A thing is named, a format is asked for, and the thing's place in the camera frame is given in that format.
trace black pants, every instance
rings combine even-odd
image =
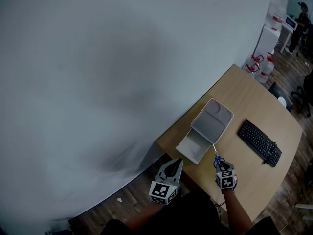
[[[165,206],[141,231],[143,234],[229,234],[210,199],[203,190],[191,192]]]
[[[302,30],[296,30],[291,37],[291,44],[289,45],[289,51],[293,52],[297,47],[300,37],[302,36]]]

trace person's right arm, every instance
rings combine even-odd
[[[251,219],[241,206],[232,189],[224,189],[223,195],[230,229],[238,235],[245,234],[253,226]]]

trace person's leg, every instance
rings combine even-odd
[[[191,192],[165,206],[145,227],[144,232],[182,232],[220,226],[216,207],[203,190]]]
[[[293,52],[294,49],[297,47],[298,45],[298,42],[299,42],[299,39],[301,37],[301,34],[302,32],[298,32],[298,31],[295,31],[293,34],[292,34],[292,37],[291,37],[291,43],[288,47],[288,50],[290,52]]]

